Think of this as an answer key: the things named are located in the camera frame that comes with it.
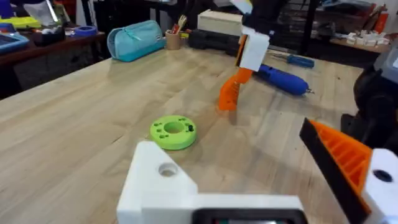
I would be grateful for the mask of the white orange left gripper right finger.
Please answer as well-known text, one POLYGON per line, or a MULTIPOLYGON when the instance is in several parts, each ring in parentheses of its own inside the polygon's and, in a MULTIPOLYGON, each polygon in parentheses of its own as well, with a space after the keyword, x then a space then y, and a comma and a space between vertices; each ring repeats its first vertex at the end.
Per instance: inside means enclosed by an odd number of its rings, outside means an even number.
POLYGON ((397 155, 305 118, 299 134, 349 223, 397 224, 397 155))

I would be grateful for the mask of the white block left gripper left finger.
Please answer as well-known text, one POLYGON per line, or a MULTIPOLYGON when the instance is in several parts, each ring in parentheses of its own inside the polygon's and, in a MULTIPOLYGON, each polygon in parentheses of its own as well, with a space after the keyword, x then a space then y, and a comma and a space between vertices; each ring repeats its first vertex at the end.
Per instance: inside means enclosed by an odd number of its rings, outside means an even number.
POLYGON ((116 209, 119 223, 189 223, 197 184, 153 141, 137 144, 116 209))

